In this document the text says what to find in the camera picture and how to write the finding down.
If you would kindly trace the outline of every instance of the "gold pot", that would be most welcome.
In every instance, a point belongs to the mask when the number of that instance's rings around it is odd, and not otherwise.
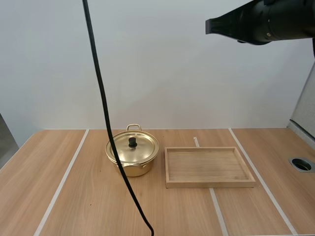
[[[139,130],[129,130],[132,126],[138,126]],[[128,125],[125,132],[114,136],[114,142],[128,177],[144,175],[152,168],[158,154],[158,141],[153,135],[142,131],[139,124]],[[106,145],[106,155],[120,173],[110,142]]]

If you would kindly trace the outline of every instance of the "cable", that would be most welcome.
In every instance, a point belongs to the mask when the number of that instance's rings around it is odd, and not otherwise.
[[[96,46],[95,46],[95,41],[94,41],[94,34],[93,34],[93,28],[92,28],[92,23],[91,23],[91,18],[90,18],[88,0],[82,0],[82,2],[83,2],[84,13],[85,13],[85,20],[87,22],[87,27],[88,27],[88,31],[89,31],[92,56],[93,56],[93,61],[94,61],[94,66],[95,66],[95,71],[96,71],[96,77],[97,77],[98,86],[99,86],[100,95],[101,95],[102,104],[103,104],[103,109],[104,109],[104,116],[105,116],[105,122],[106,122],[106,128],[107,128],[109,142],[110,142],[110,145],[112,146],[113,153],[114,153],[118,168],[120,170],[120,173],[123,176],[123,179],[124,179],[126,186],[129,190],[129,193],[131,194],[132,199],[133,199],[134,203],[136,204],[136,206],[140,212],[140,215],[142,216],[143,221],[146,223],[146,225],[151,230],[151,236],[154,236],[154,230],[153,230],[152,226],[150,225],[150,223],[148,222],[146,216],[144,215],[144,213],[141,209],[141,206],[140,206],[140,204],[136,198],[136,195],[134,194],[134,192],[132,190],[132,187],[131,187],[131,185],[128,181],[128,178],[124,172],[123,166],[120,162],[120,159],[119,159],[119,156],[117,153],[117,149],[115,146],[115,142],[114,142],[114,138],[113,138],[112,130],[110,127],[110,122],[109,122],[109,115],[108,115],[108,108],[107,108],[104,84],[103,84],[103,80],[102,80],[102,76],[101,76],[100,68],[99,68],[99,64],[98,64],[98,58],[97,58],[97,53],[96,53]]]

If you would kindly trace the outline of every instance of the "white tape line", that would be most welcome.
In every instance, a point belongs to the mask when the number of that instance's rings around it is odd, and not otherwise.
[[[199,143],[198,143],[198,140],[197,140],[197,137],[194,137],[193,139],[195,140],[196,147],[197,147],[197,148],[200,147],[200,146],[199,146]]]
[[[83,135],[83,138],[82,138],[82,140],[81,140],[81,142],[80,142],[76,152],[73,155],[72,160],[70,161],[70,164],[69,164],[67,170],[65,171],[65,174],[63,175],[63,178],[61,179],[61,182],[60,182],[60,184],[59,184],[59,186],[58,186],[58,188],[57,188],[57,190],[56,190],[56,192],[55,192],[55,194],[54,194],[54,196],[53,196],[53,198],[52,198],[52,200],[51,200],[51,202],[50,202],[50,204],[49,204],[49,206],[48,206],[48,208],[47,208],[47,210],[46,210],[46,212],[45,212],[45,214],[43,216],[43,218],[41,219],[41,222],[39,223],[39,226],[37,227],[36,232],[34,233],[34,236],[39,236],[41,230],[43,229],[43,227],[44,227],[44,225],[46,223],[46,220],[47,220],[51,210],[54,207],[54,204],[55,204],[55,202],[57,200],[57,197],[60,194],[61,189],[63,188],[65,180],[67,179],[67,177],[68,177],[68,175],[70,173],[70,170],[71,170],[71,168],[73,166],[73,163],[74,163],[75,159],[77,158],[77,156],[78,156],[78,154],[79,154],[79,152],[81,150],[81,147],[82,147],[82,145],[83,145],[83,143],[85,141],[86,136],[88,135],[88,132],[89,132],[89,130],[87,129],[85,131],[84,135]]]
[[[197,148],[200,147],[197,137],[194,137],[193,139],[195,140],[196,147]],[[217,201],[216,193],[215,193],[213,188],[209,188],[209,190],[210,190],[210,194],[211,194],[211,197],[212,197],[213,205],[215,206],[215,209],[216,209],[216,212],[217,212],[217,216],[218,216],[218,220],[219,220],[219,223],[220,223],[220,226],[221,226],[222,234],[223,234],[223,236],[228,236],[226,225],[225,225],[225,222],[224,222],[224,219],[223,219],[223,215],[222,215],[219,203]]]
[[[254,164],[252,163],[252,160],[250,159],[250,157],[247,155],[245,149],[243,148],[243,146],[241,145],[241,143],[238,141],[237,137],[235,136],[235,134],[233,133],[233,130],[231,128],[228,129],[231,133],[231,135],[233,136],[235,142],[237,143],[238,147],[241,149],[241,151],[243,152],[245,158],[247,159],[248,163],[250,164],[252,170],[255,172],[255,174],[257,175],[261,185],[264,187],[265,191],[267,192],[268,196],[270,197],[271,201],[273,202],[273,204],[275,205],[275,207],[277,208],[279,214],[281,215],[282,219],[284,220],[284,222],[286,223],[286,225],[288,226],[288,228],[290,229],[291,233],[293,235],[297,235],[297,231],[295,230],[295,228],[293,227],[293,225],[291,224],[291,222],[289,221],[289,219],[287,218],[287,216],[285,215],[284,211],[281,209],[280,205],[278,204],[277,200],[275,199],[274,195],[271,193],[270,189],[268,188],[268,186],[266,185],[265,181],[262,179],[261,175],[259,174],[258,170],[256,169],[256,167],[254,166]]]

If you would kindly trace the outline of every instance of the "pot handle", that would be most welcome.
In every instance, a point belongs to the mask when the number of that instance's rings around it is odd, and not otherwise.
[[[142,129],[141,129],[141,126],[140,126],[139,124],[130,124],[130,125],[127,126],[126,131],[129,131],[129,128],[132,127],[132,126],[138,126],[139,130],[140,130],[140,131],[142,130]]]
[[[127,166],[135,166],[135,167],[140,167],[141,165],[139,163],[122,163],[123,168]]]

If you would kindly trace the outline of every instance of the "wooden table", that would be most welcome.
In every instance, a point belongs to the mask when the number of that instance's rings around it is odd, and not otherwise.
[[[298,172],[287,160],[315,161],[315,151],[289,129],[147,132],[158,139],[159,154],[151,171],[129,180],[155,235],[315,234],[315,173]],[[106,157],[107,142],[106,130],[34,134],[0,170],[0,235],[150,235]],[[196,144],[237,147],[257,187],[166,189],[164,147]]]

